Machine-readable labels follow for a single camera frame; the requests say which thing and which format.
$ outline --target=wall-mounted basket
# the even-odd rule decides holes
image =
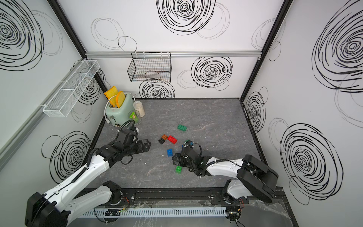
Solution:
[[[131,82],[143,82],[155,78],[171,81],[170,52],[158,52],[160,57],[148,57],[145,52],[131,53],[132,61],[127,70]]]
[[[99,64],[95,60],[83,60],[68,80],[63,82],[59,91],[43,108],[49,117],[66,117],[85,91],[96,72]]]

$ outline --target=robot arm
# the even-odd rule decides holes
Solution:
[[[172,158],[174,165],[187,167],[199,177],[223,175],[235,178],[225,185],[224,198],[229,203],[250,195],[267,203],[272,202],[278,179],[274,170],[251,155],[234,160],[202,156],[201,146],[200,153],[197,153],[193,149],[194,144],[192,141],[185,142],[181,153],[176,153]]]
[[[36,192],[27,203],[25,225],[28,227],[64,227],[90,209],[120,198],[119,186],[111,181],[105,182],[96,190],[76,199],[75,196],[101,173],[108,170],[125,156],[147,152],[151,143],[138,139],[138,129],[134,121],[127,121],[119,130],[116,138],[100,149],[93,149],[87,163],[48,190],[43,195]]]

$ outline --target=blue lego brick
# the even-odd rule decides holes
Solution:
[[[173,156],[173,149],[168,149],[168,157]]]

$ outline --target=glass cup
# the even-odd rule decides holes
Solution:
[[[130,111],[129,117],[130,117],[130,119],[133,119],[135,121],[135,125],[138,125],[141,123],[140,112],[138,112],[137,110]]]

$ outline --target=white wire basket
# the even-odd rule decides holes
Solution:
[[[66,117],[72,110],[94,75],[99,70],[96,60],[84,60],[43,108],[49,117]]]

